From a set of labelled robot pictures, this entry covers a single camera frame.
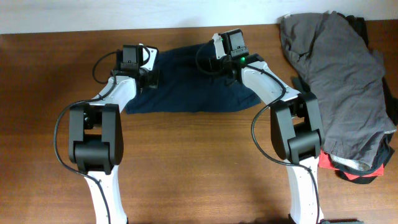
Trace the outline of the navy blue shorts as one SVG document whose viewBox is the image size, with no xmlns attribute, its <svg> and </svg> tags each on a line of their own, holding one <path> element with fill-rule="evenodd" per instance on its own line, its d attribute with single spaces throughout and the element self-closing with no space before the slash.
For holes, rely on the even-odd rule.
<svg viewBox="0 0 398 224">
<path fill-rule="evenodd" d="M 211 45 L 191 45 L 160 53 L 155 61 L 155 68 L 160 72 L 159 87 L 143 89 L 126 105 L 126 113 L 227 113 L 261 102 L 252 90 L 240 83 L 227 85 L 226 77 L 213 80 L 199 71 L 195 63 L 197 52 L 200 66 L 209 70 L 209 59 L 215 55 Z"/>
</svg>

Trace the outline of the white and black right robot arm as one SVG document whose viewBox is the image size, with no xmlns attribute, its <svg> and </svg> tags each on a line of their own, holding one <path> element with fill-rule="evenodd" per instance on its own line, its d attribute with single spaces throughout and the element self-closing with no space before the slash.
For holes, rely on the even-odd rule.
<svg viewBox="0 0 398 224">
<path fill-rule="evenodd" d="M 256 123 L 270 111 L 271 143 L 277 158 L 270 161 L 286 167 L 289 178 L 292 223 L 321 223 L 317 171 L 320 149 L 325 142 L 318 100 L 313 93 L 301 93 L 284 83 L 259 55 L 232 59 L 213 57 L 210 69 L 252 90 L 265 107 L 255 115 Z"/>
</svg>

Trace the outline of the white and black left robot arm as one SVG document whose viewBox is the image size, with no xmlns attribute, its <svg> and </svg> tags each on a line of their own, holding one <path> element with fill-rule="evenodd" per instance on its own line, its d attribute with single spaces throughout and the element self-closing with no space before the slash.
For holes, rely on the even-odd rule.
<svg viewBox="0 0 398 224">
<path fill-rule="evenodd" d="M 106 86 L 92 99 L 69 109 L 70 161 L 86 180 L 97 223 L 128 223 L 119 189 L 124 153 L 121 112 L 143 88 L 157 88 L 158 69 L 113 70 Z"/>
</svg>

